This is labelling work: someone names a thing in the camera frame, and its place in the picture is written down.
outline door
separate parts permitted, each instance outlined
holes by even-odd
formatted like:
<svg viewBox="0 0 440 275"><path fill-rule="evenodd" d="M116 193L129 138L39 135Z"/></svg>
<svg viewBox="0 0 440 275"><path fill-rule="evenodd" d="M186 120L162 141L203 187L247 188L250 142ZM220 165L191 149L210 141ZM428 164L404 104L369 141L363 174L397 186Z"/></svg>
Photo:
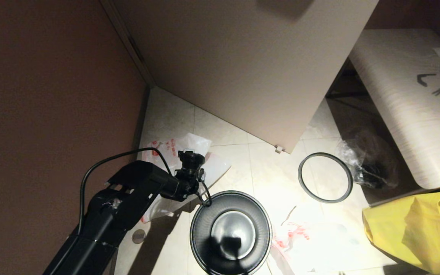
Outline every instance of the door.
<svg viewBox="0 0 440 275"><path fill-rule="evenodd" d="M291 152L377 0L115 0L155 83Z"/></svg>

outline black ring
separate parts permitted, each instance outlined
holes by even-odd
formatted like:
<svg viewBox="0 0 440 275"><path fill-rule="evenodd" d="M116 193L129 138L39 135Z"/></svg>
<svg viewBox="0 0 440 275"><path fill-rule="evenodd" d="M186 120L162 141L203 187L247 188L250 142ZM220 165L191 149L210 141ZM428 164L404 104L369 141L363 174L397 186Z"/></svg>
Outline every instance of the black ring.
<svg viewBox="0 0 440 275"><path fill-rule="evenodd" d="M305 185L304 181L303 181L303 177L302 177L302 169L303 169L303 165L305 164L305 162L312 157L326 157L329 158L331 160L334 160L335 162L337 162L342 169L344 169L344 171L346 172L347 175L347 180L348 180L348 186L347 186L347 191L344 195L342 195L342 197L336 199L336 200L326 200L320 197L317 197L315 194L313 194ZM347 199L347 197L349 197L349 195L351 194L351 191L353 190L353 176L351 174L351 171L349 170L349 168L347 167L347 165L342 161L339 160L337 157L335 157L335 155L330 155L327 153L313 153L311 155L309 155L308 157L304 158L304 160L302 160L302 162L300 163L300 166L298 167L298 180L300 181L300 185L302 186L303 190L305 190L305 192L307 192L307 194L309 196L311 196L312 198L318 200L319 202L325 202L326 204L335 204L337 202L342 202L343 200Z"/></svg>

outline black cable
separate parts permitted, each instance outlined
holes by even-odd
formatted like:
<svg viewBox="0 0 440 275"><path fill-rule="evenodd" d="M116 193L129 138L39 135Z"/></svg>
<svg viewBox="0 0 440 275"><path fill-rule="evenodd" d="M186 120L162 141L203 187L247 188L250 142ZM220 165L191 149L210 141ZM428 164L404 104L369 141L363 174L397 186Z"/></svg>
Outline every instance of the black cable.
<svg viewBox="0 0 440 275"><path fill-rule="evenodd" d="M49 273L49 275L53 275L59 269L59 267L61 266L61 264L64 261L64 259L67 258L68 254L70 253L70 251L72 250L72 248L76 244L79 235L81 235L81 231L82 231L82 228L83 228L83 222L84 222L84 191L86 189L87 178L89 178L89 175L91 174L91 172L94 169L96 169L98 166L100 166L101 164L109 162L110 160L115 160L117 158L124 157L125 155L131 155L131 154L142 152L142 151L155 151L159 155L159 157L161 158L162 162L164 162L164 165L166 166L167 172L171 176L173 175L171 173L171 170L169 169L169 166L167 165L166 159L164 159L164 156L161 154L161 152L159 150L157 150L157 148L153 148L153 147L147 147L147 148L141 148L141 149L132 150L132 151L129 151L129 152L118 154L118 155L113 155L112 157L109 157L109 158L106 158L104 160L100 160L99 162L96 162L90 169L87 170L86 174L84 174L84 177L82 178L82 181L81 181L80 199L79 199L79 226L78 226L78 229L77 229L77 236L76 236L76 238L74 238L74 240L70 244L69 248L62 255L62 257L60 258L59 262L54 266L54 269Z"/></svg>
<svg viewBox="0 0 440 275"><path fill-rule="evenodd" d="M317 197L315 194L313 194L305 185L304 181L303 181L303 177L302 177L302 169L303 169L303 165L305 164L305 162L313 157L326 157L329 158L331 160L334 160L335 162L337 162L342 169L344 169L344 171L346 172L347 175L347 180L348 180L348 186L347 186L347 190L346 193L344 195L342 195L342 197L336 199L336 200L326 200L320 197ZM298 167L298 181L300 181L300 185L302 186L303 190L305 190L305 192L307 192L307 194L309 196L311 196L313 199L318 200L319 202L325 202L326 204L335 204L337 202L342 202L343 200L347 199L347 197L349 197L349 195L351 194L351 191L353 190L353 176L351 174L351 171L349 170L349 168L347 167L347 165L342 161L339 160L337 157L335 157L334 155L330 155L327 153L313 153L311 155L309 155L308 157L304 158L304 160L302 160L302 162L300 163L300 166Z"/></svg>

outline yellow bag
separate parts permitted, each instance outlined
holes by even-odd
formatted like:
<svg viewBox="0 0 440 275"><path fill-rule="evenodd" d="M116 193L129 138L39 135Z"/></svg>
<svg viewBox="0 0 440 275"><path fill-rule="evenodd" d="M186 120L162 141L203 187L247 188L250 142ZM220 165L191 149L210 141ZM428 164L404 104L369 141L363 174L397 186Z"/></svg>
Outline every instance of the yellow bag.
<svg viewBox="0 0 440 275"><path fill-rule="evenodd" d="M440 193L363 209L363 222L366 236L375 246L440 275Z"/></svg>

